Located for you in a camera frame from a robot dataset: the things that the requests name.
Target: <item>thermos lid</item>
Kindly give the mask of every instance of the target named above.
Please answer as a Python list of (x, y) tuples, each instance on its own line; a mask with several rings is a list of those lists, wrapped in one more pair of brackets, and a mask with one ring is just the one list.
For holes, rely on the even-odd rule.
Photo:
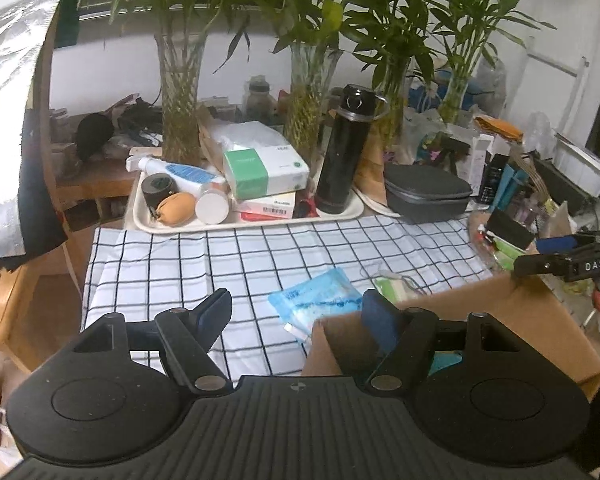
[(340, 96), (338, 113), (351, 121), (371, 122), (376, 113), (378, 96), (363, 86), (347, 85)]

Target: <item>black cylindrical container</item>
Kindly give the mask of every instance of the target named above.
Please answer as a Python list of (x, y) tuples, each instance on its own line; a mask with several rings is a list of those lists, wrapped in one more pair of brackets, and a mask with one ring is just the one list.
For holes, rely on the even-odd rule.
[(315, 192), (315, 206), (325, 213), (340, 214), (347, 206), (378, 98), (372, 90), (357, 85), (347, 85), (342, 91)]

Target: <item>white container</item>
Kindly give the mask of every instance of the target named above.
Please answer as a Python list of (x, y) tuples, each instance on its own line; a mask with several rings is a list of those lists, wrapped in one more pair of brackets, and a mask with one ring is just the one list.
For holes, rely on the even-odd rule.
[(196, 202), (196, 216), (206, 225), (218, 225), (229, 215), (229, 198), (214, 184), (205, 184)]
[(202, 187), (205, 184), (215, 184), (223, 190), (228, 190), (226, 179), (217, 174), (213, 174), (202, 168), (195, 166), (186, 166), (185, 164), (173, 164), (165, 162), (152, 156), (133, 155), (126, 160), (127, 171), (144, 171), (147, 175), (155, 173), (167, 173), (178, 186), (178, 191), (191, 193), (196, 198), (200, 198)]
[(563, 136), (557, 136), (554, 166), (581, 190), (600, 196), (600, 159)]

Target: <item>tissue box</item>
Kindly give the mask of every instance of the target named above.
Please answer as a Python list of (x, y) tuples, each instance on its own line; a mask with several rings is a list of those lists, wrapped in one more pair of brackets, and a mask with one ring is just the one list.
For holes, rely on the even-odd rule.
[(290, 145), (251, 148), (224, 154), (224, 176), (236, 200), (298, 191), (309, 167)]
[(282, 195), (263, 196), (250, 200), (233, 200), (233, 210), (241, 213), (292, 218), (296, 207), (296, 192)]

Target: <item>green and white box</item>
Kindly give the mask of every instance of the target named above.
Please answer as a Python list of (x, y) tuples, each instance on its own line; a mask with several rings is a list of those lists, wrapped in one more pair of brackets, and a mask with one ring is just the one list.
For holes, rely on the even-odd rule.
[(224, 176), (234, 198), (248, 200), (304, 189), (309, 167), (288, 144), (226, 152)]

